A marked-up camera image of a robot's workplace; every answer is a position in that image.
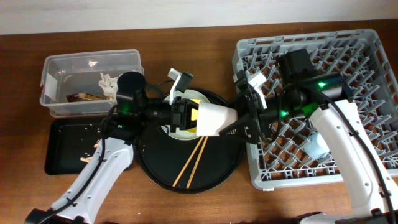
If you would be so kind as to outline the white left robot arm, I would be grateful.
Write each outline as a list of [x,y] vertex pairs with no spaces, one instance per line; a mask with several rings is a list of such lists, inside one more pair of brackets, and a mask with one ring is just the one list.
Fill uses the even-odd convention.
[[187,72],[171,69],[169,100],[148,98],[146,82],[139,72],[123,73],[117,80],[116,104],[101,122],[101,138],[89,163],[69,189],[46,210],[33,209],[26,223],[93,223],[118,177],[134,160],[134,145],[145,126],[168,126],[169,132],[194,128],[192,110],[198,103],[176,96],[193,79]]

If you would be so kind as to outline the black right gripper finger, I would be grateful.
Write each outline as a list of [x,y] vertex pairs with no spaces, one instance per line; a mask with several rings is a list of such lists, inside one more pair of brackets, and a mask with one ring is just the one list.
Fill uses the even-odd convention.
[[249,111],[247,99],[246,95],[237,95],[234,100],[228,103],[228,107],[235,109],[238,114],[246,114]]
[[222,129],[219,132],[219,135],[221,137],[229,137],[233,139],[249,139],[251,137],[251,134],[248,132],[250,120],[250,116],[245,114],[237,121]]

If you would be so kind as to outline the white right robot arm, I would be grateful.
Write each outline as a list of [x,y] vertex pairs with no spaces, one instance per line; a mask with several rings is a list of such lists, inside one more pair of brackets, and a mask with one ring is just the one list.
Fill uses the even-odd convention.
[[305,49],[277,57],[282,91],[266,98],[244,71],[234,76],[239,90],[230,103],[238,113],[220,136],[241,142],[273,143],[282,121],[304,116],[324,139],[348,189],[352,217],[306,213],[294,223],[396,223],[397,184],[382,164],[360,120],[347,81],[339,73],[319,74]]

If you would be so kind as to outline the blue cup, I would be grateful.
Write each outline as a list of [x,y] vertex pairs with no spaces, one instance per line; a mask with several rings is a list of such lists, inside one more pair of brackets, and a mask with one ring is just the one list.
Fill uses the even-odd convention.
[[307,140],[309,140],[310,143],[304,147],[304,151],[310,157],[322,159],[330,152],[329,147],[320,133],[310,135]]

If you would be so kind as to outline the yellow bowl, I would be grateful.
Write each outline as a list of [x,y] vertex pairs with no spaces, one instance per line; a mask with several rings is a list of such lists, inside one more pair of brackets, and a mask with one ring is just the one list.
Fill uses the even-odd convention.
[[[194,101],[194,102],[196,102],[198,104],[200,103],[200,100],[198,100],[198,99],[192,99],[192,101]],[[197,118],[198,118],[198,110],[197,109],[192,109],[191,120],[192,121],[196,121]],[[196,127],[187,130],[188,133],[196,133],[196,131],[197,131]]]

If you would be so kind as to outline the pink cup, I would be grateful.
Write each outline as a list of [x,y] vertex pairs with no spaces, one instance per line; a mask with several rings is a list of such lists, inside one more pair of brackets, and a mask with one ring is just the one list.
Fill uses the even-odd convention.
[[238,120],[235,109],[201,102],[198,106],[197,136],[219,136],[219,132]]

